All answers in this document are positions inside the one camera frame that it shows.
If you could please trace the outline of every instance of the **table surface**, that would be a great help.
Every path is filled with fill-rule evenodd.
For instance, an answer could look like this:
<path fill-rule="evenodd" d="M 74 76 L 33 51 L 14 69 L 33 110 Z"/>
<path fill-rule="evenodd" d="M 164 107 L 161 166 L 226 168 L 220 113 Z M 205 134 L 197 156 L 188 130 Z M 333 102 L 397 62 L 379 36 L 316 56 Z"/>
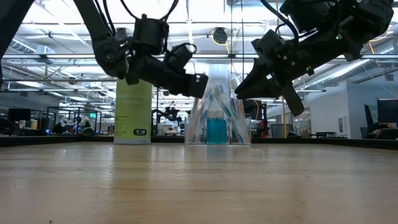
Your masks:
<path fill-rule="evenodd" d="M 397 223 L 398 151 L 259 144 L 0 148 L 0 223 Z"/>

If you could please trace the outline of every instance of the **bottle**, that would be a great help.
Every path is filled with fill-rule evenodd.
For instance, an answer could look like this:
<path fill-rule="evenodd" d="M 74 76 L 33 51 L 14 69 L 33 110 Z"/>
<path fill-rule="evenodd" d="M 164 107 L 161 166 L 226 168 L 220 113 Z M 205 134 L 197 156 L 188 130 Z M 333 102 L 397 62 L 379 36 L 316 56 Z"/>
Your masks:
<path fill-rule="evenodd" d="M 226 121 L 224 112 L 209 111 L 206 125 L 206 143 L 207 144 L 226 144 Z"/>

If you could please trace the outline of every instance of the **black robotic arm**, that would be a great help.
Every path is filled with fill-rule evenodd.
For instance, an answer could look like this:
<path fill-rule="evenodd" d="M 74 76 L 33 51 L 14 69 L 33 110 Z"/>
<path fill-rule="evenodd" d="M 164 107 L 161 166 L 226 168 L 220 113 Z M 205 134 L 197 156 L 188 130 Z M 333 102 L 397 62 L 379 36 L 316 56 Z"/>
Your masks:
<path fill-rule="evenodd" d="M 0 27 L 3 28 L 0 33 L 0 58 L 5 54 L 33 2 L 34 0 L 0 1 Z M 194 54 L 188 50 L 188 44 L 167 50 L 169 25 L 166 20 L 178 0 L 174 1 L 169 13 L 161 19 L 147 18 L 145 14 L 142 18 L 137 18 L 121 0 L 136 23 L 133 36 L 119 41 L 108 27 L 97 1 L 97 6 L 93 0 L 74 2 L 90 33 L 96 61 L 105 73 L 125 78 L 129 85 L 137 84 L 141 79 L 165 88 L 174 95 L 203 96 L 208 77 L 204 74 L 186 74 L 184 69 Z M 165 53 L 163 62 L 153 57 L 162 53 Z"/>
<path fill-rule="evenodd" d="M 393 0 L 286 0 L 280 11 L 292 18 L 301 37 L 308 36 L 299 42 L 295 26 L 261 1 L 292 29 L 295 38 L 284 40 L 270 30 L 252 41 L 259 58 L 235 93 L 239 99 L 283 95 L 294 116 L 304 107 L 292 81 L 306 73 L 313 75 L 315 68 L 339 55 L 344 54 L 347 61 L 360 58 L 363 44 L 385 33 L 394 14 Z"/>

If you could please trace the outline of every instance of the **blue liquid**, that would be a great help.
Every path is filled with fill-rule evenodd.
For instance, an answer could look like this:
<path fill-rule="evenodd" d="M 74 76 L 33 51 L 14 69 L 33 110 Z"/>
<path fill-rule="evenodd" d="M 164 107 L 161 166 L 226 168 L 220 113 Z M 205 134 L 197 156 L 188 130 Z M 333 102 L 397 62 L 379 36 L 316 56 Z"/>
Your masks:
<path fill-rule="evenodd" d="M 226 144 L 226 121 L 223 118 L 208 118 L 206 127 L 207 144 Z"/>

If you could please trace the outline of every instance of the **label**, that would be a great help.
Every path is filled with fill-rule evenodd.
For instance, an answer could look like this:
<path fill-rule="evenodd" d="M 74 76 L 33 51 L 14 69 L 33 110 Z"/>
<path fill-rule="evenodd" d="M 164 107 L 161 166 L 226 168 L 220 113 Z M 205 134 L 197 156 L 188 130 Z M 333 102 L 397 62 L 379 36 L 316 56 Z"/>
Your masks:
<path fill-rule="evenodd" d="M 118 80 L 116 87 L 116 116 L 114 142 L 134 140 L 137 144 L 150 142 L 152 118 L 152 85 L 140 80 L 127 85 Z"/>

